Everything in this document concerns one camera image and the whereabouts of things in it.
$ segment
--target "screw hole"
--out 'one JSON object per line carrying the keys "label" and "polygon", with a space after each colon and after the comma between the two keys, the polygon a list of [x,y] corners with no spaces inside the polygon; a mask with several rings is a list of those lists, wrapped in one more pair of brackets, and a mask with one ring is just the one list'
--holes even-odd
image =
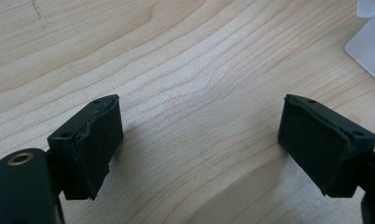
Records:
{"label": "screw hole", "polygon": [[353,131],[354,134],[358,135],[358,136],[363,136],[365,135],[364,133],[362,132],[359,132],[359,131]]}
{"label": "screw hole", "polygon": [[34,154],[31,152],[24,152],[21,154],[18,154],[12,158],[10,158],[7,161],[7,164],[9,165],[20,165],[23,163],[26,163],[27,161],[30,161],[34,157]]}
{"label": "screw hole", "polygon": [[71,135],[72,135],[71,133],[62,133],[62,137],[69,137]]}

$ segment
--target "wooden table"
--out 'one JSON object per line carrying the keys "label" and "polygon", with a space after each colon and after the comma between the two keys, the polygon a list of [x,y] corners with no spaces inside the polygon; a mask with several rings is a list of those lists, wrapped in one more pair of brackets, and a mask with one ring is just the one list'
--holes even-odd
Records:
{"label": "wooden table", "polygon": [[48,149],[89,101],[120,96],[125,140],[67,223],[361,223],[277,144],[283,97],[375,133],[375,79],[344,46],[351,0],[0,0],[0,159]]}

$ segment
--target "black plastic part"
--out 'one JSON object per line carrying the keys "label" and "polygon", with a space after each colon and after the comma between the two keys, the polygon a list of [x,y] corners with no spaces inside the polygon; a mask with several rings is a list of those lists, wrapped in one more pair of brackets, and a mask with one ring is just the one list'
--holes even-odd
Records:
{"label": "black plastic part", "polygon": [[0,223],[64,223],[43,150],[28,148],[0,160]]}
{"label": "black plastic part", "polygon": [[368,194],[362,200],[362,219],[364,224],[375,224],[375,199]]}
{"label": "black plastic part", "polygon": [[368,160],[362,163],[358,176],[358,185],[372,201],[375,201],[375,152],[371,152]]}
{"label": "black plastic part", "polygon": [[122,140],[117,95],[86,105],[48,138],[55,190],[67,200],[95,199]]}
{"label": "black plastic part", "polygon": [[314,100],[288,94],[278,141],[324,195],[350,198],[375,134]]}

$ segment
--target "black plastic bracket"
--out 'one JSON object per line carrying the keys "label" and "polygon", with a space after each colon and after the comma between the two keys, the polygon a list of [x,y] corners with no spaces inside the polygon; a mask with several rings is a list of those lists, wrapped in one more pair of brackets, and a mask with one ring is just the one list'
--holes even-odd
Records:
{"label": "black plastic bracket", "polygon": [[50,150],[27,148],[0,160],[0,223],[64,223],[58,195],[97,196],[123,140],[117,95],[86,105],[48,138]]}
{"label": "black plastic bracket", "polygon": [[375,206],[366,206],[375,202],[374,133],[312,99],[288,94],[278,141],[324,195],[351,198],[357,186],[364,189],[364,221],[375,223]]}

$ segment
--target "wood grain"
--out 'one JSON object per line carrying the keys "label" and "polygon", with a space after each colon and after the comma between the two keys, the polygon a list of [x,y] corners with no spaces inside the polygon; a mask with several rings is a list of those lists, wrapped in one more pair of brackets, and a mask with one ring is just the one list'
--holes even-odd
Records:
{"label": "wood grain", "polygon": [[350,0],[0,1],[0,159],[92,99],[125,140],[67,223],[361,223],[277,144],[287,93],[375,133],[375,79],[343,50]]}

